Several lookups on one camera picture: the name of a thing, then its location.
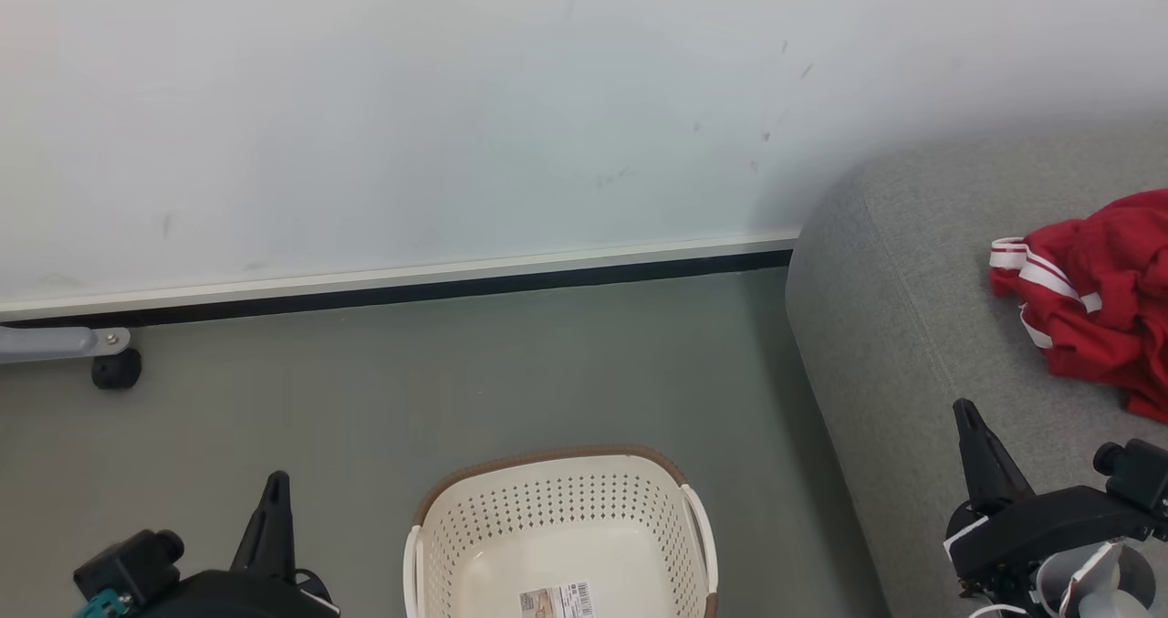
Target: label sticker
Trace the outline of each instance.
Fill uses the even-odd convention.
[[[520,618],[596,618],[588,582],[519,593]]]

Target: barcode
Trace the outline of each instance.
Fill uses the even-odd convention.
[[[576,584],[576,592],[580,596],[582,618],[592,617],[592,595],[588,592],[588,582]]]

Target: red fabric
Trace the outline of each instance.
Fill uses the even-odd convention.
[[[1124,388],[1127,410],[1168,423],[1166,249],[1168,189],[1146,190],[996,241],[990,289],[1017,294],[1052,375]]]

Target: floor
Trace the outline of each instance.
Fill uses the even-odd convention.
[[[404,614],[413,511],[456,468],[638,443],[704,500],[719,614],[883,617],[783,303],[785,269],[175,324],[99,393],[83,361],[0,367],[0,604],[69,616],[75,567],[139,529],[225,568],[292,477],[298,564],[347,617]]]

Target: gray fabric upholstery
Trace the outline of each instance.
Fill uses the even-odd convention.
[[[897,618],[968,616],[941,548],[965,499],[951,404],[972,398],[1038,492],[1101,487],[1107,440],[1168,446],[1119,393],[1047,374],[989,243],[1168,186],[1168,123],[932,145],[835,186],[799,237],[787,311]],[[1168,595],[1168,546],[1146,553]]]

